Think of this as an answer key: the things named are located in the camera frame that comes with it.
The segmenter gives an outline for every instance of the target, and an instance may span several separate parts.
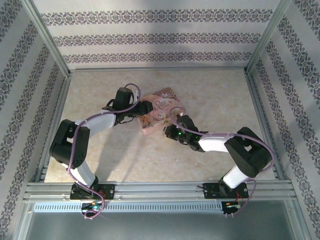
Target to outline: purple cable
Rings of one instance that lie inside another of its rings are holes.
[[[84,218],[85,219],[94,219],[96,216],[98,216],[102,211],[103,209],[105,208],[105,198],[97,191],[94,191],[92,190],[90,187],[87,187],[86,185],[84,185],[82,182],[80,182],[70,171],[70,169],[72,168],[72,163],[74,161],[74,157],[75,157],[75,148],[76,148],[76,141],[77,141],[77,135],[78,135],[78,131],[79,131],[79,128],[85,124],[87,121],[91,120],[91,119],[94,119],[96,117],[99,117],[99,116],[103,116],[103,115],[107,115],[107,114],[120,114],[120,113],[124,113],[126,111],[129,111],[131,109],[133,109],[137,104],[138,102],[140,101],[140,96],[141,96],[141,91],[140,91],[140,88],[135,85],[134,83],[128,83],[127,85],[125,85],[124,87],[126,88],[127,86],[134,86],[136,87],[136,89],[138,90],[138,98],[137,98],[137,101],[135,104],[133,104],[131,107],[128,107],[127,109],[124,109],[124,110],[119,110],[119,111],[105,111],[103,113],[98,113],[98,114],[95,114],[95,115],[92,115],[90,117],[88,117],[87,119],[83,120],[75,129],[74,131],[74,136],[73,136],[73,143],[72,143],[72,148],[71,148],[71,156],[70,156],[70,162],[69,162],[69,166],[68,168],[66,169],[66,172],[75,180],[75,182],[77,184],[79,184],[81,187],[83,187],[84,189],[88,190],[89,192],[93,193],[93,194],[96,194],[98,195],[100,198],[101,198],[101,208],[98,212],[94,211],[94,210],[88,210],[86,211],[83,215],[84,215]],[[94,213],[93,216],[91,217],[88,217],[87,214],[88,213]]]
[[[266,148],[268,150],[268,152],[271,154],[271,163],[268,167],[266,167],[265,169],[263,169],[260,173],[264,173],[266,171],[268,171],[269,169],[271,169],[274,165],[275,165],[275,161],[276,161],[276,156],[275,156],[275,153],[274,151],[267,145],[265,144],[263,141],[260,141],[254,137],[251,137],[251,136],[247,136],[247,135],[243,135],[243,134],[238,134],[238,133],[202,133],[202,132],[197,132],[197,131],[192,131],[192,130],[189,130],[181,125],[179,125],[177,123],[177,121],[173,118],[173,113],[172,111],[174,109],[183,109],[184,111],[186,111],[183,107],[180,107],[180,106],[175,106],[173,108],[171,108],[170,112],[169,112],[169,116],[170,116],[170,119],[171,121],[173,122],[174,125],[176,125],[178,128],[184,130],[184,131],[187,131],[189,133],[193,133],[193,134],[197,134],[197,135],[202,135],[202,136],[205,136],[205,137],[241,137],[241,138],[244,138],[244,139],[249,139],[251,141],[254,141],[260,145],[262,145],[264,148]],[[234,214],[236,215],[237,213],[239,213],[249,202],[249,200],[252,198],[255,190],[256,190],[256,186],[257,186],[257,182],[256,180],[252,179],[252,178],[247,178],[245,180],[245,182],[251,182],[253,181],[254,182],[254,187],[251,191],[251,194],[250,196],[247,198],[247,200],[245,201],[245,203],[243,204],[243,206]]]

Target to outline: purple wire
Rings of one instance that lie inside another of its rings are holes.
[[[66,172],[75,180],[75,182],[77,184],[79,184],[81,187],[83,187],[84,189],[88,190],[89,192],[93,193],[93,194],[96,194],[98,195],[100,198],[101,198],[101,208],[98,212],[94,211],[94,210],[88,210],[86,211],[83,215],[84,215],[84,218],[85,219],[94,219],[96,216],[98,216],[102,211],[103,209],[105,208],[105,198],[102,196],[102,194],[100,194],[99,192],[97,191],[94,191],[92,190],[90,187],[87,187],[86,185],[84,185],[82,182],[80,182],[70,171],[70,169],[72,168],[72,163],[74,161],[74,157],[75,157],[75,148],[76,148],[76,141],[77,141],[77,135],[78,135],[78,131],[79,129],[81,128],[81,126],[83,124],[85,124],[87,121],[91,120],[91,119],[94,119],[96,117],[99,117],[99,116],[103,116],[103,115],[107,115],[107,114],[120,114],[120,113],[124,113],[126,111],[129,111],[131,109],[133,109],[137,104],[138,102],[140,101],[140,96],[141,96],[141,91],[140,91],[140,88],[135,85],[134,83],[128,83],[127,85],[125,85],[124,87],[126,88],[127,86],[134,86],[136,87],[136,89],[138,90],[138,99],[136,101],[135,104],[133,104],[131,107],[128,107],[127,109],[124,109],[124,110],[119,110],[119,111],[105,111],[103,113],[98,113],[98,114],[95,114],[95,115],[92,115],[88,118],[86,118],[85,120],[83,120],[75,129],[74,131],[74,136],[73,136],[73,143],[72,143],[72,148],[71,148],[71,156],[70,156],[70,162],[69,162],[69,166],[68,168],[66,169]],[[88,217],[87,214],[88,213],[94,213],[93,216],[91,217]]]
[[[177,121],[173,118],[173,113],[172,111],[174,109],[183,109],[184,111],[186,111],[183,107],[180,107],[180,106],[175,106],[173,108],[171,108],[170,112],[169,112],[169,116],[170,116],[170,119],[171,121],[173,122],[174,125],[176,125],[178,128],[184,130],[184,131],[187,131],[189,133],[193,133],[193,134],[197,134],[197,135],[201,135],[201,136],[205,136],[205,137],[241,137],[241,138],[244,138],[244,139],[249,139],[251,141],[254,141],[260,145],[262,145],[264,148],[266,148],[268,150],[268,152],[271,154],[271,163],[268,167],[266,167],[265,169],[263,169],[260,173],[264,173],[266,171],[268,171],[269,169],[271,169],[274,165],[275,165],[275,161],[276,161],[276,156],[275,156],[275,153],[274,151],[267,145],[265,144],[263,141],[260,141],[254,137],[251,137],[251,136],[247,136],[247,135],[243,135],[243,134],[238,134],[238,133],[202,133],[202,132],[197,132],[197,131],[192,131],[192,130],[189,130],[181,125],[179,125],[177,123]],[[256,186],[257,186],[257,182],[256,180],[252,179],[252,178],[247,178],[245,180],[245,182],[251,182],[253,181],[254,182],[254,187],[251,191],[251,194],[250,196],[247,198],[247,200],[245,201],[245,203],[243,204],[243,206],[234,214],[236,215],[237,213],[241,212],[242,209],[248,204],[249,200],[252,198],[255,190],[256,190]]]

